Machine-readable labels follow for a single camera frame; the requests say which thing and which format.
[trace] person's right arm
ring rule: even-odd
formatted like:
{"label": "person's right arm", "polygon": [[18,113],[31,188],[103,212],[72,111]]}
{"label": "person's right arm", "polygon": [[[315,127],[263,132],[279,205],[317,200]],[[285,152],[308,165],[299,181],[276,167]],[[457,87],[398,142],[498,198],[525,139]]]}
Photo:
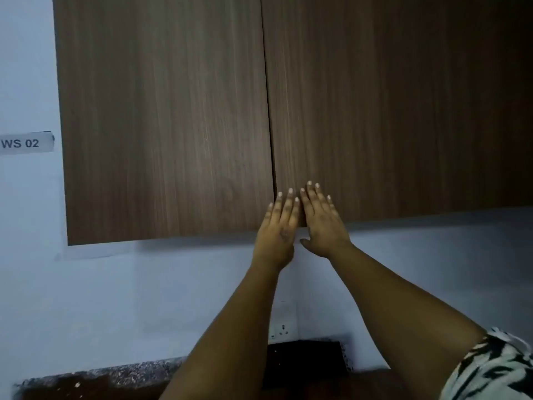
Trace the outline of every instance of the person's right arm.
{"label": "person's right arm", "polygon": [[380,353],[412,394],[437,399],[484,329],[356,248],[318,184],[309,182],[301,196],[311,237],[302,245],[330,260]]}

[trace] brown cabinet door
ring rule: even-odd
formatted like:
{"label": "brown cabinet door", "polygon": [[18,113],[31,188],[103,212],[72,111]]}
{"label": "brown cabinet door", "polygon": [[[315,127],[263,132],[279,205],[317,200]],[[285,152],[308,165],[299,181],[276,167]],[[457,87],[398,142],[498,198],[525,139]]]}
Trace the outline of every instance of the brown cabinet door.
{"label": "brown cabinet door", "polygon": [[260,0],[54,0],[68,242],[257,228]]}
{"label": "brown cabinet door", "polygon": [[533,204],[533,0],[262,0],[275,180],[343,219]]}

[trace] wall sign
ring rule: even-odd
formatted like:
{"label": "wall sign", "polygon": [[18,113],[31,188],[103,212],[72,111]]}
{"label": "wall sign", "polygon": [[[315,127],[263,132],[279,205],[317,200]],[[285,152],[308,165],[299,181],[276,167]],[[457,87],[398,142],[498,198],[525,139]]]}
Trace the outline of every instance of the wall sign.
{"label": "wall sign", "polygon": [[3,154],[44,153],[54,150],[52,132],[0,135],[0,156]]}

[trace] wood grain panel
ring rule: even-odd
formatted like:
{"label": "wood grain panel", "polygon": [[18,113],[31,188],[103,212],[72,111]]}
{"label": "wood grain panel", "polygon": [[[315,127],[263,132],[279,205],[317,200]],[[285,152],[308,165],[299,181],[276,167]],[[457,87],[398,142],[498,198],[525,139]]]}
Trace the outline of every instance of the wood grain panel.
{"label": "wood grain panel", "polygon": [[260,0],[54,0],[69,244],[255,229]]}
{"label": "wood grain panel", "polygon": [[320,181],[346,221],[533,203],[531,0],[262,9],[278,189]]}

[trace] person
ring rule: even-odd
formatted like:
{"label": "person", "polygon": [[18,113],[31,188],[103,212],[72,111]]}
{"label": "person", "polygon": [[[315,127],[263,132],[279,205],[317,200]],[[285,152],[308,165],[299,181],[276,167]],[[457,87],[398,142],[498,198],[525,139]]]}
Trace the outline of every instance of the person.
{"label": "person", "polygon": [[[355,247],[319,184],[309,181],[300,196],[310,234],[303,247],[330,261],[380,353],[416,399],[533,397],[527,344],[485,331]],[[293,258],[300,211],[292,189],[282,203],[280,192],[259,228],[248,272],[161,400],[258,397],[276,283]]]}

